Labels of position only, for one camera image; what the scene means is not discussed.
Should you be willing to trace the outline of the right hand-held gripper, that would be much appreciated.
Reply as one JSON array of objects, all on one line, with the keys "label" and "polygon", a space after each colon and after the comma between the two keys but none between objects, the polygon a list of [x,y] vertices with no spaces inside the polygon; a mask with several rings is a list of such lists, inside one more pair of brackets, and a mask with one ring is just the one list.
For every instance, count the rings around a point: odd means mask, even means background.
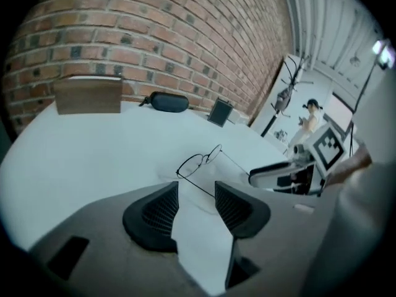
[{"label": "right hand-held gripper", "polygon": [[253,187],[275,192],[319,195],[345,154],[337,131],[327,123],[303,144],[295,145],[289,160],[251,170],[248,181]]}]

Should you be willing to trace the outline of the white rectangular box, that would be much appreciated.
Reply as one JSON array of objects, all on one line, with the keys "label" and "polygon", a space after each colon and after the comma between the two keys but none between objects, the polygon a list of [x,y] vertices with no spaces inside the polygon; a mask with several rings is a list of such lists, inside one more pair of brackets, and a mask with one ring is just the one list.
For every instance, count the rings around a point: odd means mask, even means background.
[{"label": "white rectangular box", "polygon": [[244,124],[248,125],[249,123],[249,116],[244,114],[241,111],[238,111],[236,109],[232,109],[231,113],[228,116],[229,122],[233,124]]}]

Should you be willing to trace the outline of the studio light on stand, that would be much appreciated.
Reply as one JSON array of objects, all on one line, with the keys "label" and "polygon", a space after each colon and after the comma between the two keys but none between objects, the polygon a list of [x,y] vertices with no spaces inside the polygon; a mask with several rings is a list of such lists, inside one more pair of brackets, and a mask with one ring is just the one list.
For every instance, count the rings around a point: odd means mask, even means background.
[{"label": "studio light on stand", "polygon": [[396,61],[396,51],[389,39],[377,40],[372,47],[372,51],[375,55],[375,58],[369,70],[368,76],[363,84],[363,87],[359,93],[359,96],[356,100],[353,116],[351,118],[352,127],[354,127],[355,115],[358,111],[359,104],[366,93],[368,84],[371,80],[374,70],[376,69],[376,67],[379,67],[382,71],[386,69],[391,69],[393,68],[393,65]]}]

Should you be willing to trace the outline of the dark hanging bag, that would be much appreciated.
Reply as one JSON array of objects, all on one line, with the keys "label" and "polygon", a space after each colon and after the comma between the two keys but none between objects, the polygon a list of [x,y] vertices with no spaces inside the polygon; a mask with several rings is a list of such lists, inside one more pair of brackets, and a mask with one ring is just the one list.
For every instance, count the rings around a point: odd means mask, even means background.
[{"label": "dark hanging bag", "polygon": [[276,113],[283,112],[287,109],[291,96],[293,94],[294,86],[289,85],[280,93],[277,94],[276,103],[273,105],[271,104],[272,108],[275,110]]}]

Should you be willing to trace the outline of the brown wooden box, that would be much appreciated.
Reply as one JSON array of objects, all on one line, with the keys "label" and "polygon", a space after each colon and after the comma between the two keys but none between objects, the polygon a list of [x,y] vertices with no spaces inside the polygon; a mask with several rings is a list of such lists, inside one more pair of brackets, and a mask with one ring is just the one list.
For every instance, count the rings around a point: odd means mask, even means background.
[{"label": "brown wooden box", "polygon": [[120,113],[123,78],[71,75],[54,82],[58,114]]}]

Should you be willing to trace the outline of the person's right forearm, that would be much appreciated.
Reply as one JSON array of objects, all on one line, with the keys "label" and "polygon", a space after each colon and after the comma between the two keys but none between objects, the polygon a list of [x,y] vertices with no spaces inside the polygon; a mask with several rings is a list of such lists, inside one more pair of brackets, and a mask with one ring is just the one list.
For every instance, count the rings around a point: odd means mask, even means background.
[{"label": "person's right forearm", "polygon": [[341,184],[349,178],[355,171],[368,167],[372,163],[367,146],[362,144],[357,151],[348,159],[342,161],[328,175],[324,187],[334,184]]}]

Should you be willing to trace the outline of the round wire-frame eyeglasses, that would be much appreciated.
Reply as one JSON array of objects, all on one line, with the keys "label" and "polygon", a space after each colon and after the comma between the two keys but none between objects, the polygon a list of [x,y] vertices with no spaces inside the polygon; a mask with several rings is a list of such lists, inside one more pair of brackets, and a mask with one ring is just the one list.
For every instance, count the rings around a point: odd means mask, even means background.
[{"label": "round wire-frame eyeglasses", "polygon": [[209,165],[211,162],[213,162],[214,159],[216,159],[219,154],[226,156],[227,159],[229,159],[229,161],[231,161],[234,165],[236,165],[245,175],[249,176],[249,173],[242,166],[240,166],[236,161],[234,161],[230,156],[228,156],[224,152],[222,144],[218,144],[208,154],[203,155],[201,153],[197,153],[186,159],[176,170],[177,178],[186,180],[187,182],[198,188],[203,193],[207,194],[212,198],[215,198],[215,196],[209,193],[209,191],[200,187],[196,183],[193,183],[189,179],[189,177],[192,176],[201,167],[205,165]]}]

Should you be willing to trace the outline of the black square pen holder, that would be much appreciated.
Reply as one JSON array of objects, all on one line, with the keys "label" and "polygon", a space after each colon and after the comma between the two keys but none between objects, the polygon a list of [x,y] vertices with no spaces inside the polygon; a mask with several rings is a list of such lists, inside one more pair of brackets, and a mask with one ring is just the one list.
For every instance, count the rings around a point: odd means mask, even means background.
[{"label": "black square pen holder", "polygon": [[217,98],[207,121],[223,127],[233,110],[233,106],[225,100]]}]

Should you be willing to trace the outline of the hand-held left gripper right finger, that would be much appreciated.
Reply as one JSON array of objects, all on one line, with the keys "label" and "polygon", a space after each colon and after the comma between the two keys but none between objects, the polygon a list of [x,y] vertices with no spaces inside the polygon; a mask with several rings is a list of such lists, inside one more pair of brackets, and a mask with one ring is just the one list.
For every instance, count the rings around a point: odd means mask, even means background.
[{"label": "hand-held left gripper right finger", "polygon": [[269,222],[270,207],[230,185],[215,182],[215,207],[234,238],[252,238]]}]

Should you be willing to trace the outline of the black glasses case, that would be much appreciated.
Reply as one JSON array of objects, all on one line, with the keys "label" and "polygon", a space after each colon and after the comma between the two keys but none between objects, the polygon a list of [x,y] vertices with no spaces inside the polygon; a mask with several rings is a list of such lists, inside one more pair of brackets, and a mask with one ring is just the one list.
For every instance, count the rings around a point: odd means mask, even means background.
[{"label": "black glasses case", "polygon": [[183,95],[165,92],[153,92],[145,97],[139,106],[151,105],[157,111],[181,113],[189,108],[189,100]]}]

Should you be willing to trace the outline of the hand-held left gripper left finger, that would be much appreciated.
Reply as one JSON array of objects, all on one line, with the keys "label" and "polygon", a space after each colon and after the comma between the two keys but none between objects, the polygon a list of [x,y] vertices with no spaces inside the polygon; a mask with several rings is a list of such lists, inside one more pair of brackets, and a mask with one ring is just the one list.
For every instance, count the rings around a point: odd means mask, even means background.
[{"label": "hand-held left gripper left finger", "polygon": [[132,191],[124,210],[125,232],[140,247],[153,252],[177,252],[171,237],[179,210],[178,182],[157,184]]}]

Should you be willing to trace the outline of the black coat rack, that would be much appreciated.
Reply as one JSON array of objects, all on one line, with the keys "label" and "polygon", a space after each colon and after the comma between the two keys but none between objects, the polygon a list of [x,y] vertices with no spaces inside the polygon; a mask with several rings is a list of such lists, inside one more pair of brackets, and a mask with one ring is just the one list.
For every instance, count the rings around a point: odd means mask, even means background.
[{"label": "black coat rack", "polygon": [[280,115],[291,118],[290,115],[285,114],[285,111],[276,113],[275,110],[272,108],[271,104],[275,104],[277,100],[277,94],[284,90],[287,86],[293,85],[294,90],[293,92],[297,92],[296,86],[301,84],[313,84],[311,81],[302,80],[303,72],[306,71],[306,64],[310,60],[310,55],[297,57],[295,55],[288,54],[285,58],[283,58],[282,65],[280,71],[278,73],[277,79],[273,84],[273,89],[275,90],[275,98],[270,99],[270,107],[271,107],[271,119],[267,123],[266,127],[260,134],[261,137],[265,137],[267,133],[270,131],[271,127],[274,125],[276,120]]}]

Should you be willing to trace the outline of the white desk with drawers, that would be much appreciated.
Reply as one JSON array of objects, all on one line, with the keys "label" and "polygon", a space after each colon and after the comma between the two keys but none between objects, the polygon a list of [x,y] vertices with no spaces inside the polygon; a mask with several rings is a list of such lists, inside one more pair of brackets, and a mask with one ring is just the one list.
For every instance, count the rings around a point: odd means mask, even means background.
[{"label": "white desk with drawers", "polygon": [[60,115],[47,107],[19,135],[0,165],[0,215],[11,240],[29,249],[45,233],[98,199],[172,181],[182,162],[221,145],[195,185],[181,183],[173,237],[180,245],[226,246],[229,234],[201,187],[243,182],[244,173],[284,160],[243,124],[223,127],[187,110],[162,113],[123,103],[119,114]]}]

